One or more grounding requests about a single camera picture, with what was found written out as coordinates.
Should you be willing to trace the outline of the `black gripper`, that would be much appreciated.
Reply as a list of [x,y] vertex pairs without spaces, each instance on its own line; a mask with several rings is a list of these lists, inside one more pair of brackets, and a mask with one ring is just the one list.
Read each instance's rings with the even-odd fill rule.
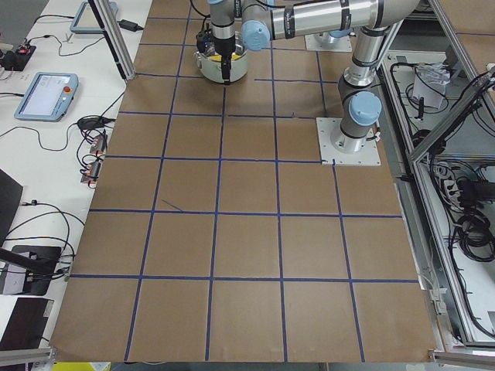
[[220,56],[221,74],[224,85],[230,85],[232,54],[235,51],[235,28],[233,26],[202,29],[196,34],[196,48],[199,54],[206,56],[214,48]]

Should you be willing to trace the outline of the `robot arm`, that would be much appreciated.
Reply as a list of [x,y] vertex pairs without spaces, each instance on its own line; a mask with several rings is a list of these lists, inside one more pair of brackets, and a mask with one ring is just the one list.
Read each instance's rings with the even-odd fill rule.
[[388,30],[399,25],[417,7],[417,1],[305,1],[275,5],[270,1],[210,1],[196,34],[196,47],[212,47],[220,57],[221,83],[230,84],[231,60],[236,40],[245,49],[259,51],[276,39],[356,27],[357,44],[351,64],[339,82],[344,117],[330,137],[333,147],[345,154],[359,152],[381,114],[381,101],[366,92],[375,77],[379,57],[393,37]]
[[330,31],[330,32],[321,32],[316,34],[316,38],[324,44],[334,44],[340,41],[344,41],[345,39],[349,39],[351,36],[355,36],[354,31]]

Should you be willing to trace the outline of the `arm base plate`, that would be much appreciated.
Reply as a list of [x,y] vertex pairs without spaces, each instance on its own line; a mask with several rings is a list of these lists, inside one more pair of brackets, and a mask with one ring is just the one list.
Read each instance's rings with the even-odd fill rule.
[[353,48],[349,36],[333,37],[328,32],[305,36],[306,49],[335,53],[351,53]]
[[377,167],[381,159],[370,128],[363,138],[347,137],[340,130],[341,118],[318,117],[316,119],[320,161],[323,165]]

